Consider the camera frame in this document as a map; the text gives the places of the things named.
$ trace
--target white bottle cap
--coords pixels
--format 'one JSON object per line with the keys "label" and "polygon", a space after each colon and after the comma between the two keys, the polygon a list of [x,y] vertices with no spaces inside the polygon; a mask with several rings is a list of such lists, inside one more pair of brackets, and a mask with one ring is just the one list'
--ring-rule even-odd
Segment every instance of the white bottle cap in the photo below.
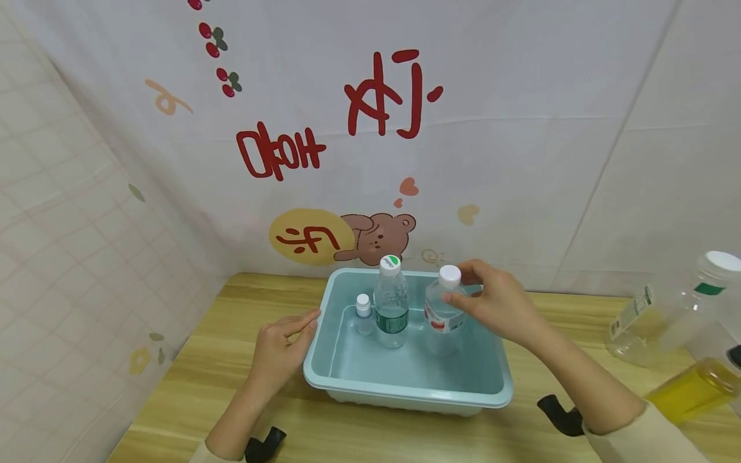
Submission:
{"label": "white bottle cap", "polygon": [[455,265],[443,265],[440,267],[437,281],[442,287],[452,290],[461,284],[461,270]]}
{"label": "white bottle cap", "polygon": [[371,298],[368,297],[368,294],[359,294],[355,298],[355,313],[361,319],[366,319],[371,315]]}
{"label": "white bottle cap", "polygon": [[697,268],[713,278],[730,280],[741,272],[741,259],[733,254],[710,251],[697,259]]}
{"label": "white bottle cap", "polygon": [[402,260],[389,254],[381,259],[381,275],[396,276],[402,271]]}

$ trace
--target small plastic bottle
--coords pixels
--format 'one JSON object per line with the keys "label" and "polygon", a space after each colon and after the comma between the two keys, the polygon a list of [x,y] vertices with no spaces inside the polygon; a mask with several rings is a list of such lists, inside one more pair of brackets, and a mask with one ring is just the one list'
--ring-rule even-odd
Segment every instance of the small plastic bottle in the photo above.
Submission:
{"label": "small plastic bottle", "polygon": [[398,349],[407,341],[409,320],[409,285],[402,273],[402,260],[383,256],[381,272],[373,292],[379,343]]}
{"label": "small plastic bottle", "polygon": [[724,359],[704,359],[682,371],[645,397],[674,424],[741,396],[741,345]]}
{"label": "small plastic bottle", "polygon": [[368,294],[359,294],[355,299],[355,314],[358,316],[356,327],[360,336],[368,336],[373,332],[375,320],[371,318],[371,298]]}
{"label": "small plastic bottle", "polygon": [[741,259],[710,251],[686,279],[645,286],[610,325],[605,344],[618,359],[650,367],[715,320],[718,295],[741,274]]}
{"label": "small plastic bottle", "polygon": [[437,281],[425,290],[425,338],[428,349],[436,356],[449,356],[460,350],[460,327],[465,313],[442,301],[445,293],[461,293],[461,271],[455,265],[443,265]]}

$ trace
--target cartoon bear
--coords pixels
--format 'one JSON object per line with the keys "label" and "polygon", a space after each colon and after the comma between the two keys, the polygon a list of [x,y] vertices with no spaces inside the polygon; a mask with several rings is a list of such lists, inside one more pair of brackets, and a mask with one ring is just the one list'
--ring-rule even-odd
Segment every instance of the cartoon bear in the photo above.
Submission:
{"label": "cartoon bear", "polygon": [[355,249],[335,253],[338,262],[360,260],[371,267],[381,262],[387,254],[401,257],[409,243],[409,232],[414,230],[416,219],[409,214],[393,217],[386,213],[363,216],[347,214],[342,220],[353,229]]}

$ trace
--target green bottle label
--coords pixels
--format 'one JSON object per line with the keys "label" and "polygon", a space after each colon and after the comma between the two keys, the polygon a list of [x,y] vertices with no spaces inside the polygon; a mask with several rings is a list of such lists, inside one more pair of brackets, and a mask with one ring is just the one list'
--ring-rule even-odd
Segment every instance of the green bottle label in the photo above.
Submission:
{"label": "green bottle label", "polygon": [[405,312],[402,316],[390,319],[388,317],[384,317],[376,311],[376,324],[378,325],[378,328],[384,333],[397,334],[404,331],[404,329],[407,327],[408,316],[409,312]]}
{"label": "green bottle label", "polygon": [[706,296],[717,296],[725,290],[724,287],[713,286],[712,284],[700,283],[695,287],[695,291]]}

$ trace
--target red chinese characters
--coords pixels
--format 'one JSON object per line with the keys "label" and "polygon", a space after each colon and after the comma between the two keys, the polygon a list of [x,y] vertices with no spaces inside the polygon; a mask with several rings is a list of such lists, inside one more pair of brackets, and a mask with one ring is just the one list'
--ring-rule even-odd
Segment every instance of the red chinese characters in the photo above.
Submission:
{"label": "red chinese characters", "polygon": [[[285,232],[292,236],[299,236],[302,234],[295,228],[286,228]],[[339,243],[337,242],[337,239],[326,227],[304,227],[303,239],[286,239],[282,236],[276,236],[276,240],[283,244],[298,244],[299,246],[293,250],[295,254],[302,254],[306,251],[306,248],[301,246],[301,244],[306,244],[312,253],[317,254],[319,250],[316,248],[316,243],[323,240],[323,238],[321,236],[312,236],[311,234],[314,232],[324,233],[330,243],[332,243],[332,247],[339,251]]]}
{"label": "red chinese characters", "polygon": [[[405,63],[413,61],[419,57],[419,50],[399,50],[391,55],[391,61],[395,63]],[[372,90],[376,94],[376,107],[370,106],[363,101],[366,92]],[[427,94],[427,101],[434,103],[442,95],[442,86],[438,85]],[[383,60],[381,53],[373,54],[373,78],[365,79],[360,82],[357,88],[352,85],[345,85],[345,95],[350,99],[350,110],[348,111],[348,133],[355,135],[358,125],[358,113],[362,111],[378,121],[378,134],[386,135],[386,121],[389,115],[385,109],[386,97],[390,98],[396,104],[402,104],[402,97],[391,87],[383,82]],[[405,139],[413,139],[419,133],[419,127],[422,123],[422,66],[419,63],[412,63],[412,110],[411,125],[408,129],[398,129],[398,133]]]}
{"label": "red chinese characters", "polygon": [[[247,170],[250,171],[252,177],[265,179],[275,176],[277,181],[283,181],[281,166],[286,166],[288,169],[298,169],[299,167],[305,169],[311,164],[311,167],[314,169],[319,169],[319,153],[326,150],[327,145],[317,144],[314,139],[314,133],[309,127],[306,127],[304,134],[306,137],[305,141],[304,137],[298,132],[293,134],[293,138],[289,135],[282,134],[273,141],[270,139],[265,124],[260,121],[257,123],[256,132],[254,130],[243,130],[237,133],[236,143],[239,147],[239,152],[242,154],[242,159],[245,161]],[[258,172],[250,157],[250,153],[247,151],[245,139],[252,139],[255,141],[255,145],[257,145],[260,155],[259,163],[262,164],[259,167],[261,172]]]}

